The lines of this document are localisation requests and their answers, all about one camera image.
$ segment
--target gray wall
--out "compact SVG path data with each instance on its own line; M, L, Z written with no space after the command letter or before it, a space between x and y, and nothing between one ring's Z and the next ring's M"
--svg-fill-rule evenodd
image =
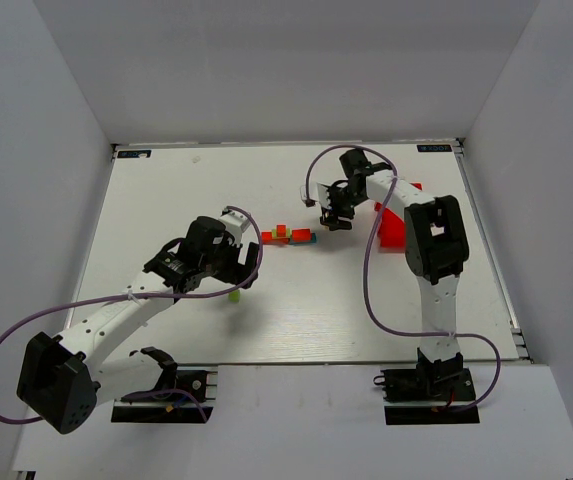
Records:
M109 173L110 147L29 0L0 0L0 333L33 311L69 300ZM0 350L0 411L15 396L23 348ZM0 424L0 478L18 427Z
M573 422L573 2L540 3L466 147L529 350Z
M114 143L464 135L537 0L36 0Z

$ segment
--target yellow-green block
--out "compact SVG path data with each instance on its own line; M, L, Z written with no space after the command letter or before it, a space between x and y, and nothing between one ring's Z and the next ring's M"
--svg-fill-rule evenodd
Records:
M232 303L239 303L239 300L242 298L242 292L239 290L235 290L234 292L230 292L228 294L228 301Z

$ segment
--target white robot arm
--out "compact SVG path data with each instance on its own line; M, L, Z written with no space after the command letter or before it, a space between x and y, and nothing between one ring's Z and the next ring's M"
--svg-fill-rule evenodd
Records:
M186 238L166 244L122 293L183 294L195 290L205 277L240 284L255 269L259 252L259 246L250 243L245 263L238 263L241 237L249 225L244 215L234 211L224 211L217 220L198 217ZM128 358L106 359L135 330L176 301L138 295L106 303L52 338L37 334L26 347L18 396L65 434L84 423L101 403L134 391L173 388L177 364L161 350L148 347L131 352Z
M319 202L320 222L330 230L352 228L354 207L367 199L384 203L394 181L386 163L371 164L362 150L346 152L340 162L346 180L330 186L317 184L312 189L316 198L303 196L307 206ZM454 334L457 283L469 256L457 200L436 198L397 178L385 207L406 223L406 261L419 283L422 332ZM454 336L422 337L417 372L430 396L451 388L462 370L463 358Z

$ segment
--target cable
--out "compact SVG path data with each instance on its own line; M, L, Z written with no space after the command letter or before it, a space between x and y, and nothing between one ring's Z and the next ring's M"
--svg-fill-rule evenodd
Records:
M384 207L386 205L388 205L389 200L393 196L393 191L395 190L395 186L397 185L397 178L398 178L397 167L395 166L395 164L390 159L388 159L388 157L382 155L381 153L379 153L376 150L373 150L372 148L363 147L360 145L349 145L349 144L348 145L347 144L335 145L335 146L329 147L329 148L323 150L319 155L317 155L313 159L312 163L310 164L310 167L308 167L308 171L306 172L306 200L310 200L310 175L311 175L311 172L313 170L313 167L328 152L331 152L333 150L337 150L339 148L354 148L357 150L362 150L364 152L372 153L373 155L382 159L384 162L386 162L391 167L391 169L393 171L393 181L391 182L390 188L388 189L388 193L384 197L384 200L381 202L382 205L384 205ZM381 323L377 319L377 316L375 315L375 312L373 311L373 307L370 303L370 293L369 293L369 288L368 288L368 270L369 270L369 265L370 265L370 254L371 254L371 250L373 248L373 243L375 241L375 235L377 233L377 229L379 228L379 224L382 221L382 217L384 216L385 211L386 211L386 208L380 208L379 212L377 212L377 216L375 217L375 222L373 223L373 228L371 228L370 234L368 235L368 242L366 242L366 252L364 253L364 266L362 269L362 291L363 291L363 295L364 295L364 304L366 306L366 311L368 312L368 316L373 321L373 323L377 327L379 327L381 330L385 331L386 333L390 333L391 335L397 335L398 337L419 338L419 337L448 337L448 336L450 336L449 332L404 332L401 330L395 330L393 328L387 327L386 325L384 325L383 323ZM484 401L486 399L486 397L488 397L491 394L491 392L494 390L495 386L497 385L497 381L499 380L499 373L501 371L502 360L501 360L501 355L499 354L499 350L497 349L495 344L492 341L490 341L488 338L486 338L485 336L480 335L478 333L455 333L454 336L455 336L455 338L477 338L479 340L486 342L493 349L493 352L495 353L495 362L496 362L495 376L493 377L493 380L491 381L488 389L479 398L477 398L473 402L471 402L467 405L464 405L462 407L457 407L457 408L453 408L450 410L452 412L462 412L464 410L468 410L470 408L473 408L473 407L479 405L482 401Z
M46 308L46 309L41 310L37 313L33 313L32 315L29 315L28 317L24 318L23 320L20 320L15 325L13 325L8 330L6 330L4 333L2 333L0 335L0 345L4 342L4 340L6 340L8 337L10 337L15 331L19 330L21 327L23 327L27 323L30 323L33 320L37 320L38 318L44 317L46 315L50 315L50 314L56 313L56 312L61 312L64 310L69 310L71 308L83 307L86 305L95 305L98 303L123 302L123 301L129 300L131 298L138 298L138 299L140 299L140 298L141 299L173 298L176 300L181 300L184 298L187 298L187 299L191 299L191 298L213 298L213 297L218 297L220 295L227 295L228 293L230 293L234 290L238 290L238 289L246 286L249 282L253 281L255 279L255 277L257 276L257 274L259 272L259 267L261 266L262 260L264 258L264 242L262 242L262 232L259 229L259 225L257 225L257 222L245 210L242 210L241 208L233 207L233 206L227 206L226 209L239 212L242 215L244 215L246 218L248 218L251 225L253 226L253 229L255 230L255 234L257 235L257 241L259 243L259 251L257 253L257 264L255 265L255 268L253 268L253 271L250 273L250 275L243 282L239 283L238 285L235 285L234 287L227 288L225 290L221 290L219 292L213 292L213 293L201 293L201 294L162 293L162 292L146 292L146 293L130 293L130 294L123 293L123 294L119 294L119 295L109 295L106 297L91 298L89 300L80 300L77 302L70 302L70 303L66 303L63 305L56 306L56 307ZM153 395L160 395L159 392L149 392L149 393L152 393ZM42 420L41 417L16 419L16 418L8 418L8 417L5 417L4 415L0 414L0 422L6 423L8 425L27 425L30 423L38 422L40 420Z
M184 395L185 398L188 398L191 402L195 404L197 410L199 410L200 415L204 419L204 423L208 422L208 417L206 416L206 412L204 412L204 408L199 403L193 395L186 390L182 390L180 388L167 388L165 390L157 390L156 392L133 392L129 393L128 395L124 395L122 400L131 401L131 400L141 400L143 398L150 398L159 395L174 395L174 394L181 394Z

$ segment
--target black label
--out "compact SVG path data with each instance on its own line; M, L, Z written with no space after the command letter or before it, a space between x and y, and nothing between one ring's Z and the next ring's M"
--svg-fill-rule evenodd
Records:
M417 145L419 153L452 152L450 145Z
M122 150L117 152L117 158L149 158L150 150Z

